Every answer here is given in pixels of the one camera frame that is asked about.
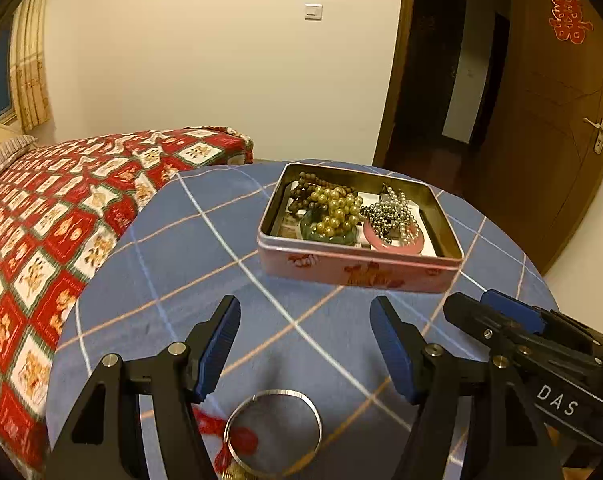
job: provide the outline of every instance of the blue plaid tablecloth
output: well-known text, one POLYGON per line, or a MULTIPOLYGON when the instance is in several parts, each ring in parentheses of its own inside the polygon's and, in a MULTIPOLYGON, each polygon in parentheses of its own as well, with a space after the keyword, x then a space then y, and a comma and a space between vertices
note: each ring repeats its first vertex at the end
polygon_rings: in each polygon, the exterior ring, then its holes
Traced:
MULTIPOLYGON (((320 160, 339 168, 387 170, 320 160)), ((299 479, 392 478, 416 410, 388 378, 370 327, 371 300, 386 294, 429 342, 485 360, 486 349, 446 322, 443 294, 413 294, 299 282, 261 269, 256 233, 284 163, 217 166, 181 173, 166 184, 88 283, 64 326, 48 388, 51 445, 101 356, 156 354, 210 317, 224 294, 242 304, 242 324, 214 394, 201 408, 227 418, 252 394, 299 390, 324 424, 324 445, 299 479)), ((528 304, 557 305, 523 251, 469 203, 433 188, 465 251, 450 292, 479 298, 496 288, 528 304)), ((152 479, 166 478, 152 416, 142 397, 142 427, 152 479)), ((459 478, 467 405, 459 410, 446 478, 459 478)), ((204 442, 211 458, 219 438, 204 442)), ((278 449, 279 460, 299 450, 278 449)))

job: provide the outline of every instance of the metal bolt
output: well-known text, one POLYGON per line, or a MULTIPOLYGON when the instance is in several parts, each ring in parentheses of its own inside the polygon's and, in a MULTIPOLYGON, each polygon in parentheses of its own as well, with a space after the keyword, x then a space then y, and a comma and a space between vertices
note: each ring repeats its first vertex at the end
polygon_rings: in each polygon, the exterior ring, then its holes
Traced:
POLYGON ((184 353, 184 350, 186 350, 186 345, 181 341, 175 341, 168 346, 168 353, 171 355, 182 354, 184 353))
POLYGON ((117 357, 115 354, 107 354, 102 357, 102 365, 104 365, 106 368, 116 365, 117 361, 119 361, 119 357, 117 357))
POLYGON ((437 343, 430 343, 425 346, 425 352, 432 357, 439 357, 443 354, 443 347, 437 343))
POLYGON ((502 355, 496 355, 493 357, 493 364, 497 368, 506 368, 510 364, 510 361, 507 357, 504 357, 502 355))

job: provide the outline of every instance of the bangle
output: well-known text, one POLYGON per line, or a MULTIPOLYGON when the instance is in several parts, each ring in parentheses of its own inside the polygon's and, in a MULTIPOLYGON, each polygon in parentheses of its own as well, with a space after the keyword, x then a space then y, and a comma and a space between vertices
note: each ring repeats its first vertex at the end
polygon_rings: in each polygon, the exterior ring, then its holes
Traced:
POLYGON ((228 449, 230 450, 230 454, 232 455, 235 462, 243 470, 245 470, 252 476, 256 476, 257 478, 277 479, 277 478, 283 478, 285 476, 290 476, 294 473, 297 473, 304 467, 306 467, 312 461, 312 459, 315 458, 315 455, 319 451, 319 448, 321 447, 322 437, 323 437, 323 424, 321 422, 321 417, 319 416, 319 412, 318 412, 317 408, 315 407, 315 405, 312 403, 312 401, 307 396, 305 396, 303 393, 296 392, 294 390, 264 390, 263 392, 259 392, 253 396, 248 397, 248 399, 244 400, 244 402, 242 402, 235 409, 235 411, 230 414, 230 416, 228 418, 228 422, 226 422, 226 427, 224 428, 223 441, 228 446, 228 449), (308 405, 308 407, 312 410, 312 413, 315 415, 315 418, 317 419, 317 426, 319 428, 319 440, 317 441, 317 445, 315 446, 315 449, 310 451, 308 454, 304 455, 303 458, 301 458, 300 460, 297 460, 297 462, 294 463, 290 468, 288 468, 287 470, 285 470, 281 473, 265 473, 265 472, 261 472, 261 471, 256 471, 255 469, 251 468, 248 464, 243 462, 242 459, 240 459, 240 457, 237 455, 235 450, 232 449, 232 445, 230 444, 230 427, 232 426, 233 420, 235 420, 235 418, 243 410, 245 410, 252 403, 256 402, 260 397, 272 396, 272 395, 297 397, 298 399, 303 400, 308 405))

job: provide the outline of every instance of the wall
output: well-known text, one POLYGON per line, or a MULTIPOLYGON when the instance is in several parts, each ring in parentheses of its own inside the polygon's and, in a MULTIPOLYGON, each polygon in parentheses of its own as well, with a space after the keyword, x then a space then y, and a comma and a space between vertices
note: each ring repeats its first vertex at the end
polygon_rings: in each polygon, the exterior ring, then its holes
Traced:
POLYGON ((574 236, 544 278, 562 312, 603 333, 603 180, 574 236))
POLYGON ((466 0, 459 65, 442 135, 469 142, 488 73, 495 13, 510 15, 510 0, 466 0))
POLYGON ((400 0, 48 0, 44 53, 60 141, 229 125, 258 158, 369 164, 400 0), (304 3, 324 6, 304 20, 304 3))

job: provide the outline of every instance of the red chinese character decoration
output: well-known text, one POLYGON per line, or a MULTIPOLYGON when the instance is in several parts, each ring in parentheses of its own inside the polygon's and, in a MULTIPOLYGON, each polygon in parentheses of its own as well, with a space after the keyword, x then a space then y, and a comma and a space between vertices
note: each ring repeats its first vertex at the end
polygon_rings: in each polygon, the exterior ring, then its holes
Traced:
POLYGON ((585 32, 594 30, 591 22, 582 21, 582 4, 579 0, 552 0, 555 7, 552 9, 553 18, 549 23, 555 29, 558 40, 570 40, 574 44, 582 44, 585 32))

